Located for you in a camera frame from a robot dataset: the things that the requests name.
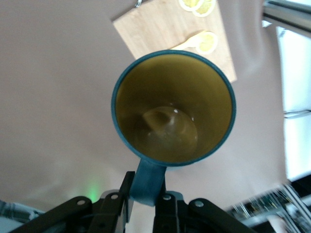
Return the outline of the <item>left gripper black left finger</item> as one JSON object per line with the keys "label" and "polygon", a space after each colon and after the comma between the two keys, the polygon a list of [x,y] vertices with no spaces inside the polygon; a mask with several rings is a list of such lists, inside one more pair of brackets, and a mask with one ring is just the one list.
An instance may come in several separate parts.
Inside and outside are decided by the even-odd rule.
{"label": "left gripper black left finger", "polygon": [[14,229],[16,233],[123,233],[133,202],[129,190],[135,172],[128,171],[118,190],[106,191],[93,203],[84,196],[74,197],[30,222]]}

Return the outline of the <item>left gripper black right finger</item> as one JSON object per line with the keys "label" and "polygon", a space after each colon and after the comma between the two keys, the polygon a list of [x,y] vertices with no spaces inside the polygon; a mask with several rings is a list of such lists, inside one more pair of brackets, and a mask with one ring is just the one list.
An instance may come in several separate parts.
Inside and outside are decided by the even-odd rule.
{"label": "left gripper black right finger", "polygon": [[253,230],[211,201],[197,198],[185,203],[180,193],[169,193],[165,179],[156,179],[155,233],[251,233]]}

